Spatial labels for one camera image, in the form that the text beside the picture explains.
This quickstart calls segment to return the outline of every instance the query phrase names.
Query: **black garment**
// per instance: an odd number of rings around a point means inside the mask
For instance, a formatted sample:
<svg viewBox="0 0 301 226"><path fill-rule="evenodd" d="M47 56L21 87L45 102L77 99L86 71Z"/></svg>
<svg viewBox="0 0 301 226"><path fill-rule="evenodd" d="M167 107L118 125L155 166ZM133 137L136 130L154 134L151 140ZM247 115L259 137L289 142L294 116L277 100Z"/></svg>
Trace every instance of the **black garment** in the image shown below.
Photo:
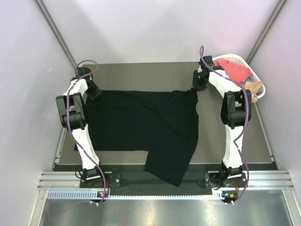
<svg viewBox="0 0 301 226"><path fill-rule="evenodd" d="M103 91L87 99L89 134L98 151L149 151L145 170L179 186L198 142L195 90Z"/></svg>

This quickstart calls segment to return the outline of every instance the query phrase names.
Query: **work surface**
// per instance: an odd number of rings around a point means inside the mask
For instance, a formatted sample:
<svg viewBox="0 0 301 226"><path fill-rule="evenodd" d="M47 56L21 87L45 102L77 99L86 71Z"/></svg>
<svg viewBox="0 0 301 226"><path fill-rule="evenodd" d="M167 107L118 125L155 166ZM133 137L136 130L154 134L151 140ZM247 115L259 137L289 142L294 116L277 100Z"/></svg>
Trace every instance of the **work surface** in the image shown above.
<svg viewBox="0 0 301 226"><path fill-rule="evenodd" d="M94 82L103 90L173 91L189 90L196 62L99 65ZM225 152L226 131L221 121L222 97L209 85L198 92L198 145L191 163L220 163ZM66 134L59 164L81 164L74 142ZM254 105L244 135L243 155L248 163L269 163L271 157ZM96 151L102 164L144 164L146 151Z"/></svg>
<svg viewBox="0 0 301 226"><path fill-rule="evenodd" d="M99 207L78 200L47 200L41 226L291 226L282 191L247 191L235 206L198 200L107 200Z"/></svg>

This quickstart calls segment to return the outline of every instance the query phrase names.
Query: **red cloth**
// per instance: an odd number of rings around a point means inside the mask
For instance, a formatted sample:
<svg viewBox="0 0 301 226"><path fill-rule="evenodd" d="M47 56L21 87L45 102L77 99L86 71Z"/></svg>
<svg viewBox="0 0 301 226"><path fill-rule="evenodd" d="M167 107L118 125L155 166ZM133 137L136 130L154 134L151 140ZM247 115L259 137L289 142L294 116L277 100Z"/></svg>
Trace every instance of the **red cloth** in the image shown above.
<svg viewBox="0 0 301 226"><path fill-rule="evenodd" d="M229 78L240 83L244 83L247 78L252 76L249 68L245 68L224 58L214 60L214 65L221 66Z"/></svg>

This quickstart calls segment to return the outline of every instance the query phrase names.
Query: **plastic basket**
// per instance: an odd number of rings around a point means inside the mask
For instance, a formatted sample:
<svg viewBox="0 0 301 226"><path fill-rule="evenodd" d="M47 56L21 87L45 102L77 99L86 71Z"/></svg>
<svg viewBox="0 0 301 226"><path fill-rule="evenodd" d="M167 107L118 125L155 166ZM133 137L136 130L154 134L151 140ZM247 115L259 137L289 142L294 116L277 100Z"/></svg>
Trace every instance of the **plastic basket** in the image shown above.
<svg viewBox="0 0 301 226"><path fill-rule="evenodd" d="M246 67L246 68L249 68L250 71L252 72L252 76L254 78L254 81L260 81L260 79L258 78L258 76L255 74L255 72L250 68L250 66L246 63L246 61L240 57L239 55L236 55L236 54L225 54L225 55L222 55L222 56L217 56L215 58L213 58L212 60L217 60L219 58L224 58L226 60L229 60L231 62L234 62L238 65L241 65L243 67ZM258 99L263 97L264 94L265 94L265 86L263 85L260 89L260 94L257 96Z"/></svg>

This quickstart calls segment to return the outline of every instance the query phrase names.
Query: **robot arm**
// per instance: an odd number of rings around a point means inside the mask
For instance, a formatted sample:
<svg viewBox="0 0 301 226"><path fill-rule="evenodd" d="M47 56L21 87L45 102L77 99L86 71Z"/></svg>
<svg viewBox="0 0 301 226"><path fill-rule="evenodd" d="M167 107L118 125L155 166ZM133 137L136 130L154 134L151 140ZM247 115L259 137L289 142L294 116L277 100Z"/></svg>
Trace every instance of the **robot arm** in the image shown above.
<svg viewBox="0 0 301 226"><path fill-rule="evenodd" d="M88 132L88 114L85 108L83 96L86 93L89 98L94 99L100 93L101 90L95 85L93 80L88 78L79 79L84 74L89 73L89 69L82 67L78 69L79 75L71 80L71 85L68 90L73 86L69 93L70 100L70 126L72 129L72 135L75 140L82 146L77 144L82 163L83 163L83 175L86 180L94 178L100 178L100 172L97 169L94 162L100 165L99 158L95 154L93 149L89 132ZM67 92L62 96L56 97L56 105L59 112L61 124L64 128L67 128Z"/></svg>
<svg viewBox="0 0 301 226"><path fill-rule="evenodd" d="M235 83L226 80L228 78L225 71L220 66L215 66L211 56L204 57L205 62L223 77L210 71L202 61L200 67L193 74L193 87L197 91L207 88L207 84L212 84L223 97L221 119L226 129L226 150L222 160L219 177L222 182L238 180L242 176L242 161L234 140L243 130L246 118L246 104L242 89ZM249 118L251 119L251 92L246 90L249 105ZM236 141L242 150L243 136Z"/></svg>

